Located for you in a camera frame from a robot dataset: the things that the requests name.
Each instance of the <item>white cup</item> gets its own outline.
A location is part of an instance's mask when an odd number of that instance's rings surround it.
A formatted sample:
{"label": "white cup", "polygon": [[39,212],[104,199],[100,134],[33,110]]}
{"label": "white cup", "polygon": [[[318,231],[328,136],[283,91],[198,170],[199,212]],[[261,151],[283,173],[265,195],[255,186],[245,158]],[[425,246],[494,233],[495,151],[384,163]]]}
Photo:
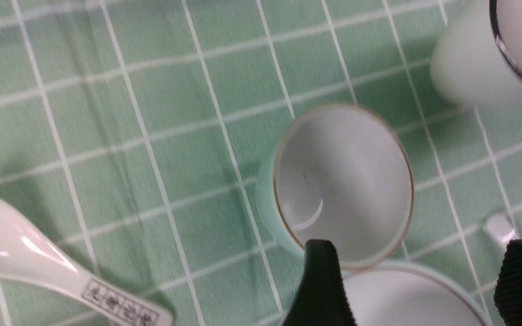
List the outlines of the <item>white cup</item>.
{"label": "white cup", "polygon": [[522,0],[474,0],[439,40],[430,72],[456,103],[522,103]]}
{"label": "white cup", "polygon": [[261,163],[256,200],[278,243],[302,255],[307,240],[330,240],[341,267],[356,270],[400,245],[414,187],[385,122],[354,105],[326,105],[294,120]]}

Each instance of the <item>green checkered tablecloth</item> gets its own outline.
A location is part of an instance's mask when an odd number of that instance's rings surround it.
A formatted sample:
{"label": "green checkered tablecloth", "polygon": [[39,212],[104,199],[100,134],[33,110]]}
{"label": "green checkered tablecloth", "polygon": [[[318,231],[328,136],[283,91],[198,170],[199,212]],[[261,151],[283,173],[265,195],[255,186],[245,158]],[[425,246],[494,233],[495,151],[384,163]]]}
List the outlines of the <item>green checkered tablecloth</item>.
{"label": "green checkered tablecloth", "polygon": [[[429,57],[462,0],[0,0],[0,197],[175,326],[278,325],[302,261],[257,217],[259,159],[292,119],[360,103],[402,139],[416,204],[395,258],[493,307],[522,231],[522,106],[441,99]],[[62,295],[0,279],[0,326],[107,326]]]}

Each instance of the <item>light green teacup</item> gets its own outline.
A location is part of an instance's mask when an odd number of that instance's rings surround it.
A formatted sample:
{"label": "light green teacup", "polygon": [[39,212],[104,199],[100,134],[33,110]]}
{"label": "light green teacup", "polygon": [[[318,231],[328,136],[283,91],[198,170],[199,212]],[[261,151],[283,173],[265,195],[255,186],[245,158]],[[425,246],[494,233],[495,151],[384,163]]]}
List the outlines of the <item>light green teacup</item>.
{"label": "light green teacup", "polygon": [[400,245],[414,206],[406,153],[381,118],[355,105],[294,120],[261,163],[257,208],[279,244],[302,256],[309,239],[336,246],[344,270],[371,267]]}

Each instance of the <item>white spoon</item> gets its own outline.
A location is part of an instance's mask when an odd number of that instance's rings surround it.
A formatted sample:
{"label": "white spoon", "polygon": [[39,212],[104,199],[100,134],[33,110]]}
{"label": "white spoon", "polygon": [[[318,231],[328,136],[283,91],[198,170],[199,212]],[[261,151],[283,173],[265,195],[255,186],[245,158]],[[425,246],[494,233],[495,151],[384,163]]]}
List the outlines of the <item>white spoon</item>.
{"label": "white spoon", "polygon": [[123,326],[171,326],[167,310],[100,280],[0,200],[0,278],[71,297]]}

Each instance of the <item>cup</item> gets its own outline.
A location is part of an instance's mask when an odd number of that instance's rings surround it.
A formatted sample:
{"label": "cup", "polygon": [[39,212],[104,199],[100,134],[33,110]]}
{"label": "cup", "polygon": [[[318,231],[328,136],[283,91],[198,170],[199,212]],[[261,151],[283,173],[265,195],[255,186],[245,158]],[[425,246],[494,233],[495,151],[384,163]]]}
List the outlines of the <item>cup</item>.
{"label": "cup", "polygon": [[265,157],[256,188],[261,220],[303,256],[309,239],[332,241],[344,270],[369,268],[400,245],[412,216],[408,158],[381,118],[355,105],[298,117]]}
{"label": "cup", "polygon": [[522,103],[522,1],[474,0],[437,43],[436,89],[456,103]]}

